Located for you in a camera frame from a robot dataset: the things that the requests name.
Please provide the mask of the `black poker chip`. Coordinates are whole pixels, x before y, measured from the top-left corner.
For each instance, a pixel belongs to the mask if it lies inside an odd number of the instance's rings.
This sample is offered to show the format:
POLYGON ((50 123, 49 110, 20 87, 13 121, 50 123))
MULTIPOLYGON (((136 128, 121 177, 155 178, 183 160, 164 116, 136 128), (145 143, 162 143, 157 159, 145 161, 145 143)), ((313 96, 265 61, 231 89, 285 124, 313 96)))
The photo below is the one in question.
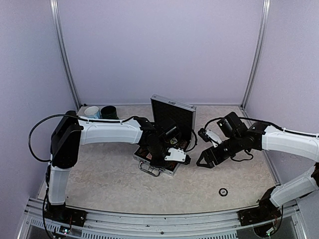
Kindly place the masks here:
POLYGON ((219 195, 220 195, 221 197, 225 197, 225 196, 228 195, 228 190, 225 189, 225 188, 221 188, 221 189, 219 189, 218 193, 219 193, 219 195))

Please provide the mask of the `aluminium poker case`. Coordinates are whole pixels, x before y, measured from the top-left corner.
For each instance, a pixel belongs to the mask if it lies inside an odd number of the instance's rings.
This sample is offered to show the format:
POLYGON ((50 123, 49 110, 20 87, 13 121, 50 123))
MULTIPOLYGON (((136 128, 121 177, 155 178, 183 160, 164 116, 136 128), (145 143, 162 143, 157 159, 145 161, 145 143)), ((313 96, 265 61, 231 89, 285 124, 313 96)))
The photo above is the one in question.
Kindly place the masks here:
MULTIPOLYGON (((176 132, 169 132, 167 144, 183 154, 191 151, 192 138, 195 137, 195 115, 196 107, 187 103, 179 102, 159 95, 151 97, 151 106, 154 122, 163 124, 170 120, 177 126, 176 132)), ((145 146, 139 147, 133 154, 133 158, 139 162, 139 169, 153 177, 158 177, 161 173, 173 176, 181 164, 189 164, 190 157, 186 156, 183 161, 164 161, 164 166, 156 167, 152 163, 152 155, 145 146)))

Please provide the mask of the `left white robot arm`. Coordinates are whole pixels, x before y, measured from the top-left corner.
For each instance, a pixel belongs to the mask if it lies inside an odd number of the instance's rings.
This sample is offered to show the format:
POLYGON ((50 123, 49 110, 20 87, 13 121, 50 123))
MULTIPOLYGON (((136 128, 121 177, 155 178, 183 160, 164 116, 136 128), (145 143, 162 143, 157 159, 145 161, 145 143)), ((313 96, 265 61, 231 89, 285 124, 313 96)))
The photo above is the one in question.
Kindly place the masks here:
POLYGON ((145 146, 151 154, 151 165, 164 167, 167 162, 186 162, 186 152, 170 145, 180 134, 171 119, 155 123, 147 118, 90 119, 69 111, 51 136, 50 176, 48 181, 49 211, 63 222, 70 216, 65 207, 65 191, 71 168, 77 163, 79 147, 93 143, 129 143, 145 146))

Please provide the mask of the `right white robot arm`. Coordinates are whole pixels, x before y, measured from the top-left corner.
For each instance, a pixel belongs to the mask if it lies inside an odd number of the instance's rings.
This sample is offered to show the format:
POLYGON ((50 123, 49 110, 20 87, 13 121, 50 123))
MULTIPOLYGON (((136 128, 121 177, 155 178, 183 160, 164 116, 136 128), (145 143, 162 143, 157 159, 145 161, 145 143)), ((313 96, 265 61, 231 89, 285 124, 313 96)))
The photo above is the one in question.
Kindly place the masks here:
POLYGON ((247 154, 252 149, 259 151, 280 151, 312 160, 315 164, 308 171, 295 179, 268 189, 259 201, 255 210, 255 217, 265 221, 275 209, 286 202, 306 196, 319 189, 319 136, 281 128, 271 122, 255 120, 247 127, 244 118, 231 112, 215 121, 226 136, 226 140, 218 142, 205 127, 198 135, 205 141, 211 142, 212 147, 202 151, 196 165, 198 167, 213 168, 226 159, 233 159, 237 153, 247 154))

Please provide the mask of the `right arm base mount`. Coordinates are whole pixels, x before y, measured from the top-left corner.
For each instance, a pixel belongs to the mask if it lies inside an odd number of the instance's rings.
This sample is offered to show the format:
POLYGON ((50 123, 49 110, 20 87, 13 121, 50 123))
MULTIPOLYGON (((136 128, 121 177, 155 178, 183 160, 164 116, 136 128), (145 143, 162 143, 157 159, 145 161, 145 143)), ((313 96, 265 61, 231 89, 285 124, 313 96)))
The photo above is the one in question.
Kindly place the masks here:
POLYGON ((279 208, 269 209, 267 207, 254 207, 240 210, 237 214, 242 227, 273 220, 282 215, 279 208))

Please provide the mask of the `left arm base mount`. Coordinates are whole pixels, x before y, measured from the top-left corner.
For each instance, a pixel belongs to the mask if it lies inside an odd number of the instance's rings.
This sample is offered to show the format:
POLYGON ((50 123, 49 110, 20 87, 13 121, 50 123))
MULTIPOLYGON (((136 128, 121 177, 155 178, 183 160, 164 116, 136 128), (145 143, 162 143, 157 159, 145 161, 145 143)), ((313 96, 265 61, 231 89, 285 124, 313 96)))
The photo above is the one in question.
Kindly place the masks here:
POLYGON ((44 217, 71 226, 83 227, 87 212, 72 208, 55 208, 44 211, 44 217))

